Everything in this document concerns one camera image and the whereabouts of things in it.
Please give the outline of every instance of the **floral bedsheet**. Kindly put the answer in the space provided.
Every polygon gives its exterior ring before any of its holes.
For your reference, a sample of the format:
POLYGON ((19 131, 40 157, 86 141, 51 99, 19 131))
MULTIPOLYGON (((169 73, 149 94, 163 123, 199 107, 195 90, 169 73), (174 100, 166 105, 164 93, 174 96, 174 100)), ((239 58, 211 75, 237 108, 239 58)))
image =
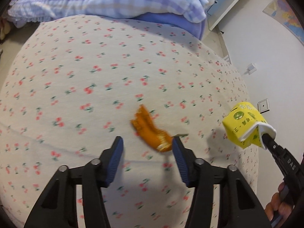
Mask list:
MULTIPOLYGON (((223 117, 247 89, 233 65, 180 28, 72 16, 41 23, 0 93, 0 197, 17 227, 56 169, 86 164, 119 135, 124 154, 103 189, 112 227, 183 227, 194 189, 172 152, 149 148, 130 124, 139 104, 156 125, 213 165, 237 165, 256 189, 256 147, 227 140, 223 117)), ((218 215, 215 188, 212 225, 218 215)), ((81 191, 79 227, 84 227, 81 191)))

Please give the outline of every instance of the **floor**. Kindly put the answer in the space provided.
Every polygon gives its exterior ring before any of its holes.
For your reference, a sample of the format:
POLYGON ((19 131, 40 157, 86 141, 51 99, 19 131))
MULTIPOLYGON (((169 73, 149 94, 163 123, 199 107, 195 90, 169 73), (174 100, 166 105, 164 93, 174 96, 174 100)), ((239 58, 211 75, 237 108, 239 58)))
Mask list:
POLYGON ((218 27, 215 27, 212 31, 206 29, 204 32, 202 42, 211 48, 217 55, 224 58, 225 46, 221 44, 221 36, 218 34, 218 27))
POLYGON ((14 29, 10 32, 10 34, 7 35, 4 43, 0 45, 0 48, 3 49, 3 53, 0 57, 0 90, 4 84, 14 58, 37 27, 37 23, 32 23, 24 26, 21 29, 14 29))
MULTIPOLYGON (((38 23, 32 23, 27 24, 21 29, 13 30, 7 36, 4 43, 0 46, 0 48, 3 49, 3 54, 0 58, 0 90, 4 84, 14 58, 21 49, 22 45, 34 33, 37 27, 38 23)), ((226 48, 225 45, 223 45, 221 36, 218 34, 217 27, 213 31, 206 29, 202 41, 220 57, 225 56, 226 48)))

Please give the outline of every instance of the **finger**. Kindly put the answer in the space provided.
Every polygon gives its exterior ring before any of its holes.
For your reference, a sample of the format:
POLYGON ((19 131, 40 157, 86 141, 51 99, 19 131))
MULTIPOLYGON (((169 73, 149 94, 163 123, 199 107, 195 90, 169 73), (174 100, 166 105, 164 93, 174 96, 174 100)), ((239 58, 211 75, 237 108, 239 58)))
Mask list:
POLYGON ((279 214, 283 216, 283 220, 287 220, 292 212, 292 207, 285 202, 282 202, 279 206, 279 214))
POLYGON ((274 211, 277 211, 279 209, 279 206, 281 204, 281 198, 279 193, 275 193, 271 198, 271 205, 274 211))
POLYGON ((284 182, 280 183, 278 187, 278 191, 281 192, 284 189, 284 187, 285 187, 285 183, 284 182))
POLYGON ((269 219, 269 221, 271 221, 273 219, 273 207, 272 207, 271 203, 268 203, 266 205, 265 213, 266 213, 267 218, 269 219))

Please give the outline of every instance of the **map poster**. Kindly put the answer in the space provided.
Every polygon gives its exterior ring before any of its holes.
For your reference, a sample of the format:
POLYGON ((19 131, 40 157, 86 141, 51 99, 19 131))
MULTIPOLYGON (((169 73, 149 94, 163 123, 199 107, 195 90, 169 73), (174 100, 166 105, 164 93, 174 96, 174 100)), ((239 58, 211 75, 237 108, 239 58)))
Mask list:
POLYGON ((304 30, 286 0, 273 0, 263 12, 286 27, 304 45, 304 30))

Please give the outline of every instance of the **wall outlet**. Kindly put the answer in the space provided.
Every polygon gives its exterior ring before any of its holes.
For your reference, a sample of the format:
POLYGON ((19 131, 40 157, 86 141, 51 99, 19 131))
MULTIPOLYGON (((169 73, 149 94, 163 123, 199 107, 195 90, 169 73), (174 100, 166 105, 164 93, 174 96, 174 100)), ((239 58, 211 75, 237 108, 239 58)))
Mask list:
POLYGON ((247 71, 248 71, 249 75, 252 74, 253 72, 255 72, 256 71, 255 65, 253 63, 249 64, 248 68, 247 68, 247 71))
POLYGON ((268 102, 268 98, 264 99, 260 102, 257 103, 257 109, 259 110, 260 113, 264 113, 269 111, 269 102, 268 102))

